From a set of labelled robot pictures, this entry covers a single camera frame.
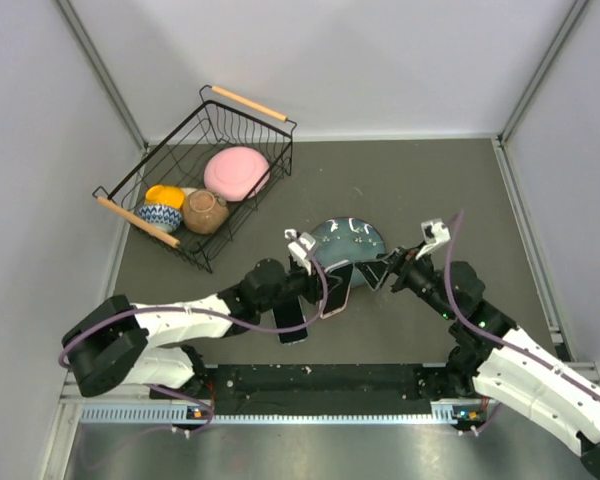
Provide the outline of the blue phone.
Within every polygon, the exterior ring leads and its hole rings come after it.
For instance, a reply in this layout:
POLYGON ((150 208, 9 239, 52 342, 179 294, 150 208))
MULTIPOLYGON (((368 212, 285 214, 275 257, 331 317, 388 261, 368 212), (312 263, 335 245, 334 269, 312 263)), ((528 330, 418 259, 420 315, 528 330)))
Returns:
POLYGON ((298 301, 286 303, 273 309, 273 319, 278 330, 296 328, 293 332, 279 333, 281 344, 291 345, 305 341, 308 331, 304 327, 305 316, 298 301))

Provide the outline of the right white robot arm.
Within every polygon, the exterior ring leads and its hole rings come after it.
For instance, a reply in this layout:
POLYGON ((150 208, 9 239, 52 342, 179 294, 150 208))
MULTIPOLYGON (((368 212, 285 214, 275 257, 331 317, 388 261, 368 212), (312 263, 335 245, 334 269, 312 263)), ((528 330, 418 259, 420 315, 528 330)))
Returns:
POLYGON ((357 263, 373 290, 394 277, 394 293, 408 289, 450 321, 456 345, 445 365, 441 395, 487 397, 526 417, 566 445, 600 479, 600 386, 536 343, 484 298, 485 284, 465 261, 436 269, 429 255, 398 248, 357 263))

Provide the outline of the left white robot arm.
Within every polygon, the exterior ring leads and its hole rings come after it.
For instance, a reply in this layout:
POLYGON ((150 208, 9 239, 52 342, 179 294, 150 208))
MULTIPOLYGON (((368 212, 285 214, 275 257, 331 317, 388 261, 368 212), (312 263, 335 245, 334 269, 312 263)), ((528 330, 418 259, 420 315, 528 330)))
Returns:
POLYGON ((318 273, 313 265, 286 269, 265 259, 239 283, 192 302, 150 306, 112 296, 63 337, 61 362, 86 398, 130 384, 196 396, 206 387, 207 371, 189 341, 264 332, 260 320, 269 312, 275 323, 270 331, 280 343, 300 343, 308 337, 310 322, 302 304, 317 306, 316 319, 341 311, 352 276, 348 261, 318 273))

